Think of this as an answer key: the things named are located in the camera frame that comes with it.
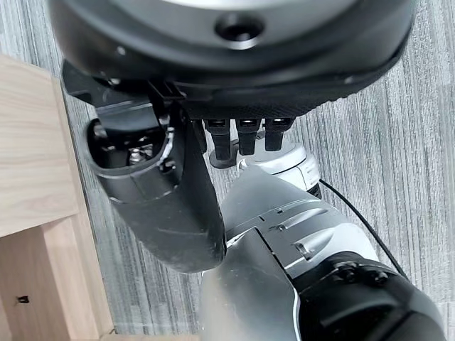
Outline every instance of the bolt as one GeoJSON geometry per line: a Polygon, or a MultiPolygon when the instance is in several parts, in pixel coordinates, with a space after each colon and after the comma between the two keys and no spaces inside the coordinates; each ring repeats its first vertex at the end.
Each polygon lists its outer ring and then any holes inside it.
{"type": "Polygon", "coordinates": [[[384,286],[389,279],[389,276],[384,271],[369,271],[368,279],[370,284],[374,286],[384,286]]]}
{"type": "Polygon", "coordinates": [[[134,148],[129,154],[129,164],[136,165],[141,163],[145,159],[144,155],[141,152],[140,148],[134,148]]]}
{"type": "Polygon", "coordinates": [[[345,283],[351,284],[356,282],[357,273],[354,268],[350,266],[342,266],[338,270],[338,275],[344,280],[345,283]]]}

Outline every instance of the wooden panel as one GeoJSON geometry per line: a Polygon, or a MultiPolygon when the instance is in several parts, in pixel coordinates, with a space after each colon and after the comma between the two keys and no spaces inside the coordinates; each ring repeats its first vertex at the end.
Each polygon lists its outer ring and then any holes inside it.
{"type": "Polygon", "coordinates": [[[11,331],[9,329],[8,320],[6,319],[6,312],[3,308],[0,293],[0,340],[9,341],[11,339],[11,331]]]}
{"type": "Polygon", "coordinates": [[[69,340],[40,228],[0,238],[0,274],[0,292],[15,340],[69,340]],[[18,303],[21,296],[28,296],[30,303],[18,303]]]}
{"type": "Polygon", "coordinates": [[[42,226],[58,297],[71,339],[96,340],[99,333],[85,280],[72,218],[42,226]]]}
{"type": "Polygon", "coordinates": [[[53,80],[0,56],[0,237],[77,212],[53,80]]]}
{"type": "Polygon", "coordinates": [[[60,86],[60,81],[55,78],[53,79],[53,88],[60,117],[61,131],[65,139],[67,154],[69,155],[69,164],[71,176],[73,177],[73,183],[75,185],[77,205],[79,207],[79,213],[70,218],[75,246],[77,247],[74,252],[77,252],[79,255],[78,261],[80,262],[80,269],[82,270],[80,275],[84,278],[85,285],[87,286],[87,294],[91,304],[91,316],[95,322],[97,336],[99,337],[100,335],[110,333],[114,329],[114,326],[107,303],[105,286],[101,277],[100,265],[98,263],[92,227],[90,226],[90,219],[85,204],[84,192],[80,182],[80,174],[73,149],[73,140],[71,139],[69,130],[62,88],[60,86]]]}

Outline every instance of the light wood surface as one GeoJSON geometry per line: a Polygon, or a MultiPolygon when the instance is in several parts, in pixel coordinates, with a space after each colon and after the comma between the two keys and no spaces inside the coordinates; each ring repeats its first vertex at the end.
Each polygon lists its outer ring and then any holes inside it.
{"type": "Polygon", "coordinates": [[[41,229],[0,238],[0,274],[0,292],[15,340],[69,340],[41,229]],[[28,296],[30,303],[18,303],[21,296],[28,296]]]}
{"type": "Polygon", "coordinates": [[[4,311],[0,308],[0,341],[11,334],[14,341],[99,340],[114,327],[60,81],[44,70],[0,56],[0,75],[2,68],[11,66],[9,78],[20,78],[28,90],[16,91],[15,83],[10,89],[4,78],[0,80],[0,102],[12,92],[11,102],[18,116],[11,119],[9,111],[0,106],[0,124],[5,123],[0,126],[0,144],[13,145],[11,132],[18,134],[26,127],[26,136],[19,137],[26,137],[32,150],[25,143],[14,148],[33,162],[26,164],[27,172],[23,173],[27,158],[2,165],[11,156],[0,146],[0,175],[4,176],[0,178],[0,237],[10,234],[0,238],[0,295],[5,307],[4,311]],[[28,97],[35,87],[42,95],[40,99],[28,97]],[[35,108],[34,114],[41,114],[45,122],[42,126],[32,117],[35,108]],[[37,131],[31,131],[34,124],[37,131]],[[40,205],[47,199],[54,204],[40,205]],[[8,200],[18,207],[8,207],[8,200]],[[30,201],[35,210],[26,211],[23,203],[30,201]],[[28,296],[30,303],[18,304],[18,296],[28,296]]]}
{"type": "Polygon", "coordinates": [[[45,70],[0,55],[0,237],[77,213],[45,70]]]}
{"type": "MultiPolygon", "coordinates": [[[[73,251],[75,255],[78,255],[79,257],[77,259],[77,268],[81,271],[81,273],[80,276],[73,276],[72,278],[74,278],[75,281],[79,280],[77,278],[83,278],[83,281],[85,282],[87,291],[84,293],[84,298],[85,300],[88,300],[88,302],[86,302],[87,315],[85,315],[84,310],[81,310],[80,316],[83,318],[88,318],[88,316],[90,316],[90,319],[95,324],[93,327],[95,327],[96,333],[93,334],[91,332],[88,335],[90,337],[95,335],[99,337],[100,335],[105,335],[111,332],[114,326],[107,303],[105,286],[101,277],[100,265],[98,262],[92,228],[90,226],[90,219],[88,216],[87,206],[85,204],[84,192],[82,190],[80,174],[75,158],[73,140],[69,129],[60,80],[53,78],[53,89],[55,93],[55,100],[57,101],[61,131],[65,140],[65,146],[67,147],[67,154],[70,156],[68,158],[68,162],[70,165],[71,176],[73,177],[73,182],[75,184],[77,206],[79,207],[79,213],[70,218],[70,226],[73,230],[73,234],[71,235],[72,245],[74,247],[73,251]]],[[[84,327],[79,323],[76,323],[76,327],[80,328],[81,331],[77,332],[73,338],[82,338],[81,334],[84,327]]]]}
{"type": "Polygon", "coordinates": [[[3,308],[0,293],[0,340],[9,341],[11,339],[11,331],[9,329],[8,320],[6,319],[6,312],[3,308]]]}

